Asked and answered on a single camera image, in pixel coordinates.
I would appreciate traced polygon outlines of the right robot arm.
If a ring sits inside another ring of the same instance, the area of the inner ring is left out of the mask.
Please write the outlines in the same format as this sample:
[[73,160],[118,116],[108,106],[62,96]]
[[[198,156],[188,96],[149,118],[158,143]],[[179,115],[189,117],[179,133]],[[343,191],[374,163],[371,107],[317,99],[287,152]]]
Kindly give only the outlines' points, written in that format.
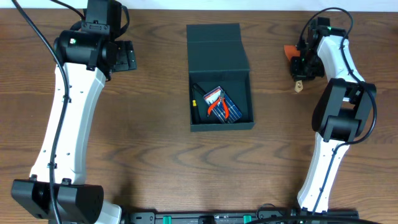
[[311,18],[304,30],[307,37],[284,47],[296,91],[316,77],[326,77],[328,83],[313,111],[315,148],[297,200],[306,212],[326,213],[341,160],[359,141],[376,104],[377,90],[357,71],[347,30],[332,27],[327,17]]

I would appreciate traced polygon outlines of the orange scraper wooden handle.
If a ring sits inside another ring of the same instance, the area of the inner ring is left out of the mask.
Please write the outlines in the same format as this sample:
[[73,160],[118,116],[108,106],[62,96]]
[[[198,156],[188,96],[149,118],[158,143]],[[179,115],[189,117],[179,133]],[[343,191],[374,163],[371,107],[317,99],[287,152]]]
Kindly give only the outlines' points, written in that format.
[[[293,65],[292,59],[294,57],[300,58],[300,51],[297,50],[294,45],[284,45],[284,52],[291,65]],[[297,93],[300,93],[303,90],[303,83],[301,80],[295,81],[294,90]]]

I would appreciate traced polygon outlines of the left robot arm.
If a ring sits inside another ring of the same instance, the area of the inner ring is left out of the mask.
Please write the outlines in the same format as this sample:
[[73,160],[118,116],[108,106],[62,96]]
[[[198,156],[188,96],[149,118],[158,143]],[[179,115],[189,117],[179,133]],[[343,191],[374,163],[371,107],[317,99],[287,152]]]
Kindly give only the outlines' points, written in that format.
[[12,183],[12,198],[49,223],[129,223],[100,185],[86,183],[86,150],[98,98],[113,73],[135,70],[126,6],[89,0],[80,20],[47,48],[55,60],[55,92],[44,141],[27,179]]

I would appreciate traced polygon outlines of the black yellow screwdriver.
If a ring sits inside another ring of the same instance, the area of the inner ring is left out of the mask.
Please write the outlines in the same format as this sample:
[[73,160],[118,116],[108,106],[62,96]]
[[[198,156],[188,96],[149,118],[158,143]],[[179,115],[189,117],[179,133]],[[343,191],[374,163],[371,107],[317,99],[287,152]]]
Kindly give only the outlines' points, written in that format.
[[200,124],[201,119],[200,119],[197,101],[195,99],[195,93],[198,93],[201,97],[203,97],[206,94],[206,92],[199,86],[199,84],[197,84],[197,83],[193,84],[193,86],[192,86],[193,123]]

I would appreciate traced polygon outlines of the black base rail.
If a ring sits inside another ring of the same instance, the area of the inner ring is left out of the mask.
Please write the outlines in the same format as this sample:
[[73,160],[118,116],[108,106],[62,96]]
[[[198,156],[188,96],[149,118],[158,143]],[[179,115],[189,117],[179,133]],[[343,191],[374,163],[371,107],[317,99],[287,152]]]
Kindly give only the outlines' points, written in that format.
[[308,212],[297,209],[262,208],[259,211],[248,212],[205,212],[205,213],[155,213],[136,212],[124,214],[122,224],[235,224],[249,223],[263,218],[283,216],[308,216]]

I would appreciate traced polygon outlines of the blue drill bit case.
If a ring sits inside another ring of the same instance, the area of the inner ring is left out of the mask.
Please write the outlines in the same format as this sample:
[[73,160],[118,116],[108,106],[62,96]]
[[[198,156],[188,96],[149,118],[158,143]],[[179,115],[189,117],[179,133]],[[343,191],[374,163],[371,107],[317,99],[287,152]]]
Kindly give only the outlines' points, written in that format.
[[242,112],[220,86],[206,93],[203,99],[208,105],[206,115],[215,115],[222,124],[232,124],[242,117]]

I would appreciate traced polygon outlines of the black gift box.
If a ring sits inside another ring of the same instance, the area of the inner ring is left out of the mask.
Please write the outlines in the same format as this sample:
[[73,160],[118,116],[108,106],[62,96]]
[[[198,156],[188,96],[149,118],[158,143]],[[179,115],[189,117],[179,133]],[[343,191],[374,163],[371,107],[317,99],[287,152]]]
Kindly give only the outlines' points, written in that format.
[[[190,98],[190,130],[227,131],[252,129],[250,67],[241,40],[239,24],[197,24],[187,26],[188,83]],[[215,115],[207,116],[208,105],[195,93],[200,124],[193,123],[192,86],[194,83],[206,92],[220,86],[242,112],[232,124],[222,124]]]

